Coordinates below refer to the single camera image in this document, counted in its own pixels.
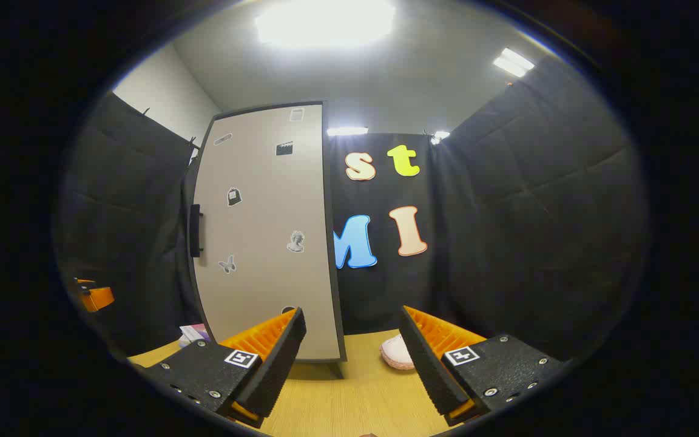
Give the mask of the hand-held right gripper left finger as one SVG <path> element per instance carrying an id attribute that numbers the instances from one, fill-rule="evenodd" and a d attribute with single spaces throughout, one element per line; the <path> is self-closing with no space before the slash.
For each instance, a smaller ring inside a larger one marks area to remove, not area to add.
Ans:
<path id="1" fill-rule="evenodd" d="M 195 340 L 143 374 L 172 395 L 258 429 L 274 409 L 306 334 L 303 311 L 295 307 L 219 343 Z"/>

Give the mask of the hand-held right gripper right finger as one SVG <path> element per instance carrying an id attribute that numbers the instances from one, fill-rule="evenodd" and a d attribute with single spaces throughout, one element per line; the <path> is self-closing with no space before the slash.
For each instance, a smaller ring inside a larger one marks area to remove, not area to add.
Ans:
<path id="1" fill-rule="evenodd" d="M 399 333 L 449 426 L 518 404 L 569 367 L 510 334 L 485 338 L 408 305 L 400 309 Z"/>

